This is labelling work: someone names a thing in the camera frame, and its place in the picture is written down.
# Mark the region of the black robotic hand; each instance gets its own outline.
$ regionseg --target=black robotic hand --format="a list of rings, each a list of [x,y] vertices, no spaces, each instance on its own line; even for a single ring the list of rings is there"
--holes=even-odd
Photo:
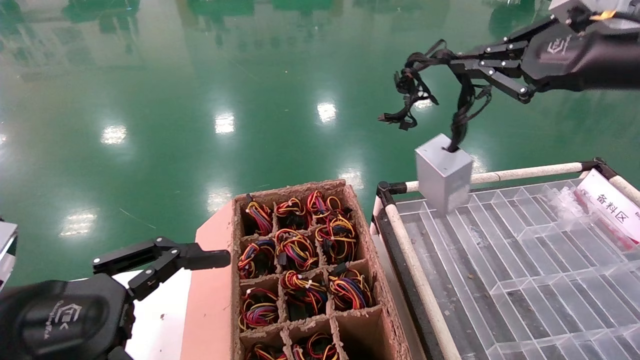
[[[432,65],[447,65],[461,85],[458,110],[451,123],[451,144],[446,149],[449,152],[458,150],[467,133],[467,123],[491,101],[493,87],[524,104],[537,92],[556,89],[579,92],[640,88],[640,78],[636,76],[640,74],[638,30],[616,34],[585,31],[611,17],[640,22],[640,17],[629,14],[575,12],[565,22],[551,15],[499,43],[481,45],[467,53],[454,53],[440,40],[426,53],[411,54],[400,73],[396,72],[394,81],[397,91],[404,94],[404,108],[397,113],[384,113],[378,119],[399,124],[403,130],[415,127],[413,104],[420,100],[438,104],[420,76],[420,71]],[[525,84],[516,78],[522,78]],[[472,79],[483,79],[488,84],[478,85]],[[475,100],[480,99],[484,104],[471,113]]]
[[[111,278],[151,261],[129,288]],[[160,237],[94,259],[89,279],[7,288],[0,293],[0,360],[131,360],[124,346],[134,300],[181,268],[222,268],[230,261],[229,251]]]

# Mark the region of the black rubber strip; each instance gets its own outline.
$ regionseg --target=black rubber strip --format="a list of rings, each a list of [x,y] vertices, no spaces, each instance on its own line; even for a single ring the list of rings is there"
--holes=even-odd
[[[390,183],[389,192],[391,193],[391,195],[406,193],[406,183]]]
[[[382,207],[386,208],[389,204],[396,204],[393,195],[391,194],[391,186],[386,181],[380,181],[378,188],[376,189],[376,195],[382,200]]]
[[[376,225],[385,244],[385,248],[387,248],[387,252],[389,253],[394,272],[396,276],[398,276],[403,297],[409,308],[409,313],[411,314],[425,356],[427,360],[441,360],[444,357],[438,346],[438,339],[431,327],[429,317],[424,309],[424,304],[420,299],[420,294],[418,294],[417,287],[413,281],[413,277],[411,277],[411,272],[406,264],[402,250],[400,249],[400,244],[398,244],[396,234],[389,221],[387,211],[384,208],[381,209],[378,216],[376,216]]]

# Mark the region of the gray metal block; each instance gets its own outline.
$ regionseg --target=gray metal block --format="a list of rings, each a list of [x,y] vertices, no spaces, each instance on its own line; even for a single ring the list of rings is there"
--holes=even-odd
[[[419,190],[432,208],[448,213],[466,205],[473,159],[463,150],[447,152],[451,140],[440,134],[415,150]]]

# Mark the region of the wire harness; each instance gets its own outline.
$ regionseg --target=wire harness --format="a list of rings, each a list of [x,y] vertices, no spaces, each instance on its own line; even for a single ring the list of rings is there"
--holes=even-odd
[[[266,289],[252,288],[243,298],[242,315],[238,325],[243,331],[277,323],[279,319],[278,298]]]

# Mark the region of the black wire bundle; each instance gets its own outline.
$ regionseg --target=black wire bundle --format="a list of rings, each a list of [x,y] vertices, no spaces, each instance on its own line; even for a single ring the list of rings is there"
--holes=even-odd
[[[397,113],[384,113],[378,120],[388,122],[389,124],[400,123],[400,129],[408,130],[415,127],[418,123],[411,114],[413,104],[420,100],[430,100],[433,104],[438,105],[438,101],[431,93],[429,87],[424,83],[420,76],[420,71],[432,65],[448,65],[451,60],[460,58],[447,48],[447,42],[440,39],[426,53],[413,53],[409,55],[401,73],[396,72],[395,82],[396,89],[400,94],[406,94],[404,97],[404,108]],[[491,85],[475,85],[471,82],[468,74],[455,74],[456,79],[460,82],[461,90],[458,97],[458,110],[453,114],[451,122],[451,144],[447,151],[454,152],[458,150],[459,144],[464,140],[467,134],[467,123],[484,110],[491,101]],[[476,95],[476,88],[481,91]],[[468,114],[476,100],[485,97],[485,103],[475,113]]]

